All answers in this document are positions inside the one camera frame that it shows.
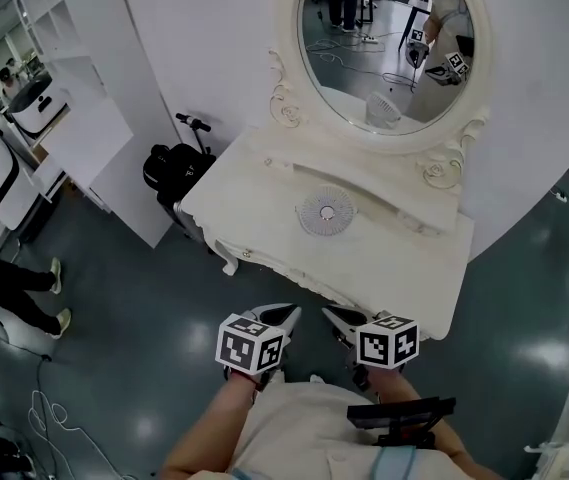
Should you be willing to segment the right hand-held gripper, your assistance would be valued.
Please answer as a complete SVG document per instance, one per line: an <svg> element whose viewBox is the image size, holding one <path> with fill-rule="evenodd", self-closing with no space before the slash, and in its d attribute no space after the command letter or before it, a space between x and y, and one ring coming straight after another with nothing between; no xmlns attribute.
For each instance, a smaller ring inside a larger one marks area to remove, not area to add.
<svg viewBox="0 0 569 480"><path fill-rule="evenodd" d="M348 350L347 365L355 386L370 390L369 368L402 372L419 355L419 325L395 315L376 316L342 305L326 305L322 313Z"/></svg>

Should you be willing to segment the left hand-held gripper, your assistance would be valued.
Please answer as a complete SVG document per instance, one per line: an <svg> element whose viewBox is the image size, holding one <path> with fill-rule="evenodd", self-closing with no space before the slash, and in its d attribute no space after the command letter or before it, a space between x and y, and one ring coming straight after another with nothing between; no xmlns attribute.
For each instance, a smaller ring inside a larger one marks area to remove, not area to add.
<svg viewBox="0 0 569 480"><path fill-rule="evenodd" d="M274 303L227 317L219 326L215 353L225 378L239 374L262 391L280 366L301 314L296 304Z"/></svg>

